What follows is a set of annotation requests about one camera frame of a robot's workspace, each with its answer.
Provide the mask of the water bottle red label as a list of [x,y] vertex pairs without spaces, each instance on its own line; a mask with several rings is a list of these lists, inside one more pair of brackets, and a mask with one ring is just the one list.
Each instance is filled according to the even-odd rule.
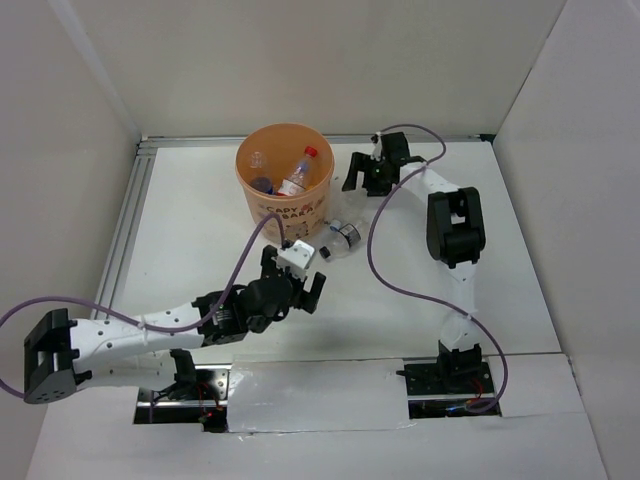
[[278,196],[297,196],[304,193],[310,184],[315,159],[318,151],[307,146],[304,155],[297,161],[295,167],[282,180],[276,194]]

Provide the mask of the clear bottle black label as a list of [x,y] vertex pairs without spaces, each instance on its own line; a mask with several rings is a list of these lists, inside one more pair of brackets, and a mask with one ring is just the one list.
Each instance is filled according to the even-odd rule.
[[349,256],[366,242],[368,231],[369,222],[362,217],[345,222],[332,221],[321,240],[321,258],[330,262]]

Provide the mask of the green soda bottle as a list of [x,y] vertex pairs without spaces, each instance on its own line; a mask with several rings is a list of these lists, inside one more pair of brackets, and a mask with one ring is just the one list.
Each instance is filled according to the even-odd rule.
[[265,176],[257,176],[253,178],[249,182],[249,185],[254,190],[267,195],[272,195],[274,193],[274,187],[273,187],[272,181]]

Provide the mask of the blue label white cap bottle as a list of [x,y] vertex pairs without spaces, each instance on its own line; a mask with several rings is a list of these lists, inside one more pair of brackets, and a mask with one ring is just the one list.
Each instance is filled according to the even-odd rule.
[[263,152],[254,151],[249,155],[249,166],[253,171],[265,171],[268,167],[268,159]]

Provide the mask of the clear crushed bottle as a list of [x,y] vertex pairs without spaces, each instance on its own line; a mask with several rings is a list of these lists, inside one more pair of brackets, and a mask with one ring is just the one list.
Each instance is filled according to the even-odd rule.
[[365,190],[341,192],[339,195],[339,220],[351,223],[359,220],[367,208],[368,196]]

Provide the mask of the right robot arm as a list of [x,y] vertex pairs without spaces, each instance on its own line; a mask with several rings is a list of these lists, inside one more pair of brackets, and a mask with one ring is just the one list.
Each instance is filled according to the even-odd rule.
[[351,155],[342,190],[355,190],[362,176],[369,197],[387,199],[404,189],[424,203],[427,251],[446,278],[446,297],[429,300],[450,309],[438,341],[436,379],[444,390],[460,391],[482,364],[479,328],[473,322],[476,267],[486,246],[479,191],[436,173],[432,164],[444,155],[429,160],[413,155],[397,127],[376,133],[371,141],[371,153]]

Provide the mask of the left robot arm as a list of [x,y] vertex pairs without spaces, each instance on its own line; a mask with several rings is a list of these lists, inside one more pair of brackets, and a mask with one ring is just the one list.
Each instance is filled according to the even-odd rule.
[[184,399],[196,390],[191,353],[241,342],[283,320],[292,309],[315,312],[326,281],[304,288],[316,250],[301,240],[266,246],[261,274],[229,293],[212,292],[166,311],[116,319],[73,319],[48,312],[24,340],[24,401],[48,404],[102,386],[137,386]]

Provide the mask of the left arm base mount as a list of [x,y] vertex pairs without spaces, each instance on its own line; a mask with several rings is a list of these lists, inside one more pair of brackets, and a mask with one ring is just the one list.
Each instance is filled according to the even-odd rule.
[[199,425],[204,432],[228,431],[231,366],[196,365],[186,350],[170,350],[170,384],[161,390],[140,388],[135,425]]

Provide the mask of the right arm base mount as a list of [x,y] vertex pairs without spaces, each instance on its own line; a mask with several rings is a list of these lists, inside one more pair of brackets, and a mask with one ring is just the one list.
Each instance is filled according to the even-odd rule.
[[439,346],[430,360],[407,362],[396,371],[405,383],[411,419],[496,416],[496,388],[481,347]]

